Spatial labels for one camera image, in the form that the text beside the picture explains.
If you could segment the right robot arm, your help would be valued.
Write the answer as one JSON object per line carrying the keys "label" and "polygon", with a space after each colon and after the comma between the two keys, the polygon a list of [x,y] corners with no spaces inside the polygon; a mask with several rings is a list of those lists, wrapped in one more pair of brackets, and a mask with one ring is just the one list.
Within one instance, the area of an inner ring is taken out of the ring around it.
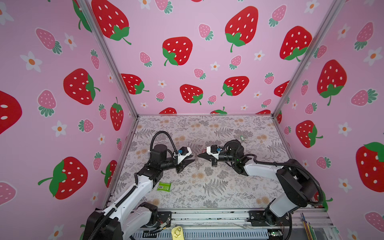
{"label": "right robot arm", "polygon": [[283,163],[258,161],[255,154],[245,153],[238,140],[231,140],[222,147],[208,146],[198,157],[208,160],[213,167],[219,162],[227,163],[239,175],[278,181],[283,193],[256,217],[268,226],[276,226],[286,217],[291,220],[290,215],[300,208],[323,205],[324,193],[319,181],[297,160],[289,159]]}

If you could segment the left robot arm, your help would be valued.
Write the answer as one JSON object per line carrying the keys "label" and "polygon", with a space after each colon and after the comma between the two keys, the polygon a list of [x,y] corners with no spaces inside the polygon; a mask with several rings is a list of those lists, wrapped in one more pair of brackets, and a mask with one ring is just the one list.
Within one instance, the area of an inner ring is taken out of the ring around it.
{"label": "left robot arm", "polygon": [[134,174],[135,181],[114,203],[104,210],[94,211],[87,219],[84,240],[132,240],[134,233],[149,227],[156,235],[169,227],[171,218],[161,219],[157,206],[140,200],[160,182],[166,170],[181,173],[194,162],[191,148],[168,149],[166,145],[150,143],[147,163]]}

